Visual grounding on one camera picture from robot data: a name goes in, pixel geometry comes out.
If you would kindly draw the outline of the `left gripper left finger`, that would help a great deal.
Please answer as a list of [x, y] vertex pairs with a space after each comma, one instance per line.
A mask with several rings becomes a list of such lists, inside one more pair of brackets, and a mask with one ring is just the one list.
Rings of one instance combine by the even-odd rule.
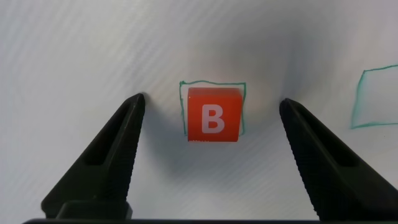
[[127, 193], [145, 113], [145, 98], [126, 99], [47, 194], [47, 218], [127, 220]]

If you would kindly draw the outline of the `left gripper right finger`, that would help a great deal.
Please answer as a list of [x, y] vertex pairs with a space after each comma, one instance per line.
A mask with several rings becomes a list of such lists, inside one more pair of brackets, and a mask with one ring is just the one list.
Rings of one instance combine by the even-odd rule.
[[397, 189], [300, 103], [279, 114], [298, 171], [321, 221], [396, 221]]

